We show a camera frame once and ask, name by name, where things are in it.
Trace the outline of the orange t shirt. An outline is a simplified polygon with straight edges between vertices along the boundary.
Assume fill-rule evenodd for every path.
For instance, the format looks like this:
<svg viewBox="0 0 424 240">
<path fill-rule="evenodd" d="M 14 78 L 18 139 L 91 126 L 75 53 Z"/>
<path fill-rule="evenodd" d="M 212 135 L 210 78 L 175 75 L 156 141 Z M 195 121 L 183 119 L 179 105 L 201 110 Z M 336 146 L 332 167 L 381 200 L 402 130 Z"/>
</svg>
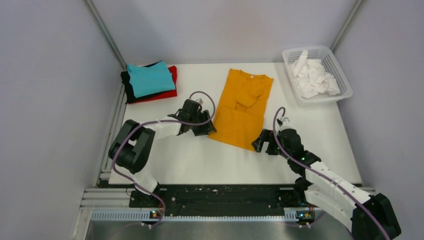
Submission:
<svg viewBox="0 0 424 240">
<path fill-rule="evenodd" d="M 214 141 L 254 151 L 260 136 L 274 79 L 230 69 L 216 109 Z"/>
</svg>

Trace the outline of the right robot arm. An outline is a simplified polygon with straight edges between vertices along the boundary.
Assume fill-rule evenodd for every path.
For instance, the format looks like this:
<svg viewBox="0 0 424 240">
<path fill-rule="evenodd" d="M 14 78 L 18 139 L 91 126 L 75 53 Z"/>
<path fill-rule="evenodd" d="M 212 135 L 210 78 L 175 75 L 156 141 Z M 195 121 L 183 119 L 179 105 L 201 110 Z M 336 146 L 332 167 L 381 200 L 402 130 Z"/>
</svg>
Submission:
<svg viewBox="0 0 424 240">
<path fill-rule="evenodd" d="M 390 200 L 382 193 L 371 194 L 335 174 L 314 153 L 306 150 L 295 129 L 263 129 L 252 142 L 260 153 L 282 156 L 296 180 L 293 200 L 299 206 L 312 204 L 338 220 L 355 240 L 393 240 L 401 227 Z"/>
</svg>

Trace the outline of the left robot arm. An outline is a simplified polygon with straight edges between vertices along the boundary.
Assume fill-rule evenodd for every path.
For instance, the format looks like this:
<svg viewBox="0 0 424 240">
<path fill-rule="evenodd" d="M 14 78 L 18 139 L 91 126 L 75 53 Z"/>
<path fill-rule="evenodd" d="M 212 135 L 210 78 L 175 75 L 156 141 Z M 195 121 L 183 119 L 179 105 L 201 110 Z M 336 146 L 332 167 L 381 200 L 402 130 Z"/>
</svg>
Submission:
<svg viewBox="0 0 424 240">
<path fill-rule="evenodd" d="M 180 136 L 188 131 L 195 136 L 217 132 L 212 123 L 214 114 L 203 109 L 202 104 L 200 98 L 188 98 L 181 108 L 165 118 L 145 123 L 129 119 L 112 142 L 108 150 L 112 169 L 142 192 L 141 200 L 147 206 L 156 206 L 161 198 L 159 191 L 155 190 L 159 183 L 146 168 L 154 140 Z"/>
</svg>

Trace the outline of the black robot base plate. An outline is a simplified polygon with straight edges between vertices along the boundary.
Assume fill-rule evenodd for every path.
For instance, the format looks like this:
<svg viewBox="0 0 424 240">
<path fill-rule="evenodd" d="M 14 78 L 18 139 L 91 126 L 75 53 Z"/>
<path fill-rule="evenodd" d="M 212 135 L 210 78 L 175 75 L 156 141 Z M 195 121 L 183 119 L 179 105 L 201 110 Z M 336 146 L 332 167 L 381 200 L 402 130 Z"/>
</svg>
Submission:
<svg viewBox="0 0 424 240">
<path fill-rule="evenodd" d="M 165 216 L 283 216 L 296 211 L 298 220 L 319 216 L 293 184 L 162 184 L 148 196 L 131 192 L 129 207 L 165 209 Z"/>
</svg>

